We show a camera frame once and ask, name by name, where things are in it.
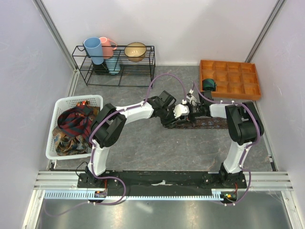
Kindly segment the brown floral tie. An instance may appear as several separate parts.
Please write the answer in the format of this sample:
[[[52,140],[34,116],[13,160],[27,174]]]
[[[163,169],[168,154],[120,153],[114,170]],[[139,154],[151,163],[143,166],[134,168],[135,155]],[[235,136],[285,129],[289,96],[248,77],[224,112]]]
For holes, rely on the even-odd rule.
[[[194,122],[189,120],[179,120],[169,125],[169,129],[227,129],[227,120],[224,118],[196,118]]]

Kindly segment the green tie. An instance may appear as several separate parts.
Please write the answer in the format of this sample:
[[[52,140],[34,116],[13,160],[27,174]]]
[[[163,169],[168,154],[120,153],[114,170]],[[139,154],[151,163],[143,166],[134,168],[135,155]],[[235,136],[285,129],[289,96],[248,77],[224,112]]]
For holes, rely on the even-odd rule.
[[[204,91],[211,91],[211,92],[216,91],[216,83],[212,78],[206,78],[202,80],[202,85]]]

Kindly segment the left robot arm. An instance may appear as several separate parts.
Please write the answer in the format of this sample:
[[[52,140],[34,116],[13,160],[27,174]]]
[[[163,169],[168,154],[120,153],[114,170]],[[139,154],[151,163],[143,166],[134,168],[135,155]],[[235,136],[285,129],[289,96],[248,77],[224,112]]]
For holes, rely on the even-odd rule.
[[[128,106],[115,107],[106,104],[99,112],[91,125],[89,142],[92,144],[92,153],[88,170],[88,182],[93,187],[101,187],[105,177],[106,160],[110,148],[119,139],[125,125],[151,117],[160,118],[163,126],[174,124],[182,116],[189,114],[187,101],[175,104],[176,99],[166,91],[161,95]]]

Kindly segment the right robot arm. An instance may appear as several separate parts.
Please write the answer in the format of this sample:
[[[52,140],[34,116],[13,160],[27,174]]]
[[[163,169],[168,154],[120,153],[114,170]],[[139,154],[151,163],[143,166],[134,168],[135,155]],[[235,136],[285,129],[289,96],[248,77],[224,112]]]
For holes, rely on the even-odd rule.
[[[199,93],[200,102],[189,93],[188,119],[206,116],[227,120],[231,138],[229,153],[218,172],[218,182],[222,187],[233,187],[244,183],[243,165],[249,150],[264,134],[264,127],[253,102],[223,103]]]

